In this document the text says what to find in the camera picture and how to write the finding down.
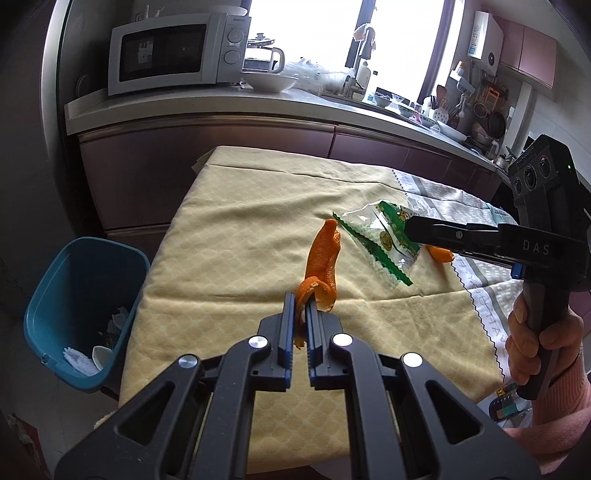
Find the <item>patterned tablecloth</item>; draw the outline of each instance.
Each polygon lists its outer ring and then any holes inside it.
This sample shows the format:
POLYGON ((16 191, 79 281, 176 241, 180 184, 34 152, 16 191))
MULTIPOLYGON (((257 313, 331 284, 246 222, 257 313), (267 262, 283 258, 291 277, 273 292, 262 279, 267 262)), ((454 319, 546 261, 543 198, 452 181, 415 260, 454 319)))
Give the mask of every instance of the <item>patterned tablecloth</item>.
MULTIPOLYGON (((281 311, 303 279, 311 242, 333 211, 380 199, 457 222, 512 221, 460 190, 385 167, 305 155, 219 147, 202 158, 158 250, 129 341, 121 402, 183 353, 225 352, 281 311)), ((416 351, 479 401, 507 373, 503 322, 521 285, 506 269, 457 257, 438 264, 421 251, 414 284, 388 285, 342 232, 333 313, 376 351, 416 351)), ((258 393, 249 471, 308 465, 346 455, 339 391, 315 391, 306 350, 296 350, 286 393, 258 393)))

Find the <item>plastic wrapper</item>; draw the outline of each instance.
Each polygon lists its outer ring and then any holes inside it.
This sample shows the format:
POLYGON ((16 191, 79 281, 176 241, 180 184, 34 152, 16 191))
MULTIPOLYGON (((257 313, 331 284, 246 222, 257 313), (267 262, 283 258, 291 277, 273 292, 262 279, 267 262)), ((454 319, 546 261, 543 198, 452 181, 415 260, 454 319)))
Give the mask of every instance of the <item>plastic wrapper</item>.
POLYGON ((281 74, 297 78, 295 88, 321 95, 323 92, 340 92, 347 75, 354 75, 355 72, 352 69, 329 70, 318 63, 301 58, 298 61, 286 62, 281 74))
POLYGON ((406 236, 404 225, 413 215, 427 213, 381 200, 354 212, 333 212, 333 217, 360 244, 382 278, 394 286, 400 281, 410 286, 410 269, 423 245, 406 236))

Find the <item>orange peel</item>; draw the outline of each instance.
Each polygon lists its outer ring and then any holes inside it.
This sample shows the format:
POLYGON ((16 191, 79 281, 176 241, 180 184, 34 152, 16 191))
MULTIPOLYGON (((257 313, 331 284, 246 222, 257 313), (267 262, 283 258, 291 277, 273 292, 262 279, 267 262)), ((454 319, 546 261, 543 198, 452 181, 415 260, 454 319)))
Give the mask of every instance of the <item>orange peel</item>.
POLYGON ((454 256, 451 250, 441 247, 434 247, 433 245, 425 245, 425 248, 427 248, 433 259, 437 260, 439 263, 453 262, 454 256))
POLYGON ((304 305, 312 294, 316 297, 316 307, 323 312, 331 311, 336 301, 335 265, 340 252, 340 233, 334 219, 324 221, 324 225, 314 238, 304 281, 295 290, 295 344, 304 346, 303 316, 304 305))

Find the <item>microwave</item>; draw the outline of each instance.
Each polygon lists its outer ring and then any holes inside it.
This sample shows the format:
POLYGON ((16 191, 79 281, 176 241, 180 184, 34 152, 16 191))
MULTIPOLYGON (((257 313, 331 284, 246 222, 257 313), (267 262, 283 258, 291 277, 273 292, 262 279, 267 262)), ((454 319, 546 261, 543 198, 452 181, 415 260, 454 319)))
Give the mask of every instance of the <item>microwave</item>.
POLYGON ((251 18, 186 14, 147 18, 111 33, 108 93, 236 83, 251 18))

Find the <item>hand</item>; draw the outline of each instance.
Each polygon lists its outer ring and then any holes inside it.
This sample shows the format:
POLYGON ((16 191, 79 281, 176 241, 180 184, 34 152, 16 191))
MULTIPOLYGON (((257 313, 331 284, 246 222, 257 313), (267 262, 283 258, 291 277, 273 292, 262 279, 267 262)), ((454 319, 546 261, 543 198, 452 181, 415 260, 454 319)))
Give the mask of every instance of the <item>hand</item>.
POLYGON ((527 315, 527 305, 520 294, 509 315, 510 335, 505 342, 511 378, 518 385, 525 385, 530 375, 540 373, 541 361, 537 356, 540 345, 546 350, 560 349, 552 378, 564 372, 579 356, 584 333, 583 319, 570 307, 562 319, 541 332, 539 338, 527 326, 527 315))

